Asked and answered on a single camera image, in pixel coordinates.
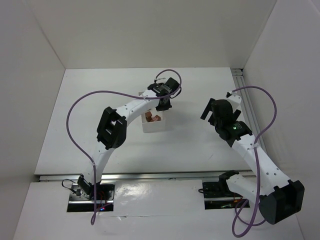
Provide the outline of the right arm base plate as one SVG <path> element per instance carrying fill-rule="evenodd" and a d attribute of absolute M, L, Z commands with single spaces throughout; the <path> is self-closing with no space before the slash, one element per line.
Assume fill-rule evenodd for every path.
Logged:
<path fill-rule="evenodd" d="M 220 183 L 218 181 L 203 182 L 202 188 L 200 188 L 198 192 L 203 194 L 205 199 L 210 199 L 210 198 L 244 199 L 242 195 L 230 191 L 226 183 Z"/>

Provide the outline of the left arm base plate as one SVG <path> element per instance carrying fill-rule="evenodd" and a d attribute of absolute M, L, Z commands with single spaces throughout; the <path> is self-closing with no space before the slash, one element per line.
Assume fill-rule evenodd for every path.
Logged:
<path fill-rule="evenodd" d="M 69 194 L 69 201 L 70 202 L 94 202 L 93 192 L 90 195 L 87 195 L 84 191 L 77 184 L 72 184 L 71 187 L 72 191 Z M 108 184 L 101 184 L 97 188 L 97 203 L 108 203 L 114 200 L 114 193 L 115 193 L 115 185 L 108 183 Z"/>

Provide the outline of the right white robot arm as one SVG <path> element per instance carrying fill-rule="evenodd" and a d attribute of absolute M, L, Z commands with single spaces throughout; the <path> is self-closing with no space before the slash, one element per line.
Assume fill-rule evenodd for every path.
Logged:
<path fill-rule="evenodd" d="M 238 120 L 241 111 L 237 107 L 241 100 L 235 94 L 226 99 L 210 98 L 200 117 L 214 126 L 219 137 L 239 154 L 256 176 L 256 183 L 253 183 L 239 171 L 229 170 L 218 177 L 218 190 L 257 203 L 262 217 L 275 225 L 301 210 L 305 187 L 283 173 L 256 142 L 252 130 Z"/>

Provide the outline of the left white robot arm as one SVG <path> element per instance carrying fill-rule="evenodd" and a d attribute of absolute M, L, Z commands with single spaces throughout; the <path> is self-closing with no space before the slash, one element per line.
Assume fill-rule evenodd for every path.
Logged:
<path fill-rule="evenodd" d="M 165 83 L 152 83 L 148 88 L 127 104 L 105 108 L 97 126 L 97 145 L 90 158 L 91 166 L 80 175 L 77 184 L 89 197 L 94 197 L 94 186 L 102 179 L 103 170 L 115 149 L 119 148 L 127 138 L 127 127 L 130 123 L 155 108 L 157 111 L 170 109 L 170 94 L 176 92 L 180 84 L 170 77 Z"/>

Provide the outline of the U-shaped brown wood block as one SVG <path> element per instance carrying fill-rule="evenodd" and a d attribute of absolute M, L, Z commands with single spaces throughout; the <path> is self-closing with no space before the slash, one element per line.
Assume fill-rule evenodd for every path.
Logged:
<path fill-rule="evenodd" d="M 153 118 L 155 118 L 154 122 L 158 122 L 161 120 L 161 117 L 159 115 L 155 115 Z"/>

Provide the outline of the white perforated plastic box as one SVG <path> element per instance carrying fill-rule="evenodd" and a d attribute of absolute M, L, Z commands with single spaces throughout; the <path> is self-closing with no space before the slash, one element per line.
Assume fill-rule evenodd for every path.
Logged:
<path fill-rule="evenodd" d="M 152 90 L 145 90 L 141 92 L 140 97 L 142 97 L 141 104 L 139 105 L 138 112 L 140 116 L 138 117 L 141 120 L 142 131 L 144 133 L 155 133 L 162 132 L 166 128 L 166 118 L 163 111 L 157 111 L 156 107 L 160 103 L 160 99 L 151 99 L 156 97 L 156 93 Z M 152 118 L 155 115 L 161 117 L 160 121 L 148 122 L 145 117 L 146 112 L 152 113 Z"/>

